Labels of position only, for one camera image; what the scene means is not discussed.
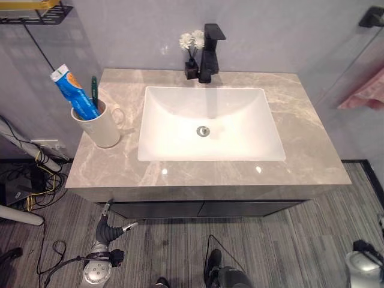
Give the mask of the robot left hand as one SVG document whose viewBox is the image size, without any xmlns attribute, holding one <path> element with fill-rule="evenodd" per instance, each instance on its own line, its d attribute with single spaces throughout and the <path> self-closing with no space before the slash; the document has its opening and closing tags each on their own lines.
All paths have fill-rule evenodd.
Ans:
<svg viewBox="0 0 384 288">
<path fill-rule="evenodd" d="M 126 224 L 124 226 L 112 227 L 108 224 L 108 211 L 113 204 L 113 199 L 110 199 L 106 202 L 103 211 L 101 213 L 99 222 L 97 224 L 95 232 L 95 240 L 104 245 L 109 245 L 111 242 L 119 238 L 125 232 L 131 230 L 132 228 L 139 225 L 138 222 L 133 222 L 131 224 Z"/>
</svg>

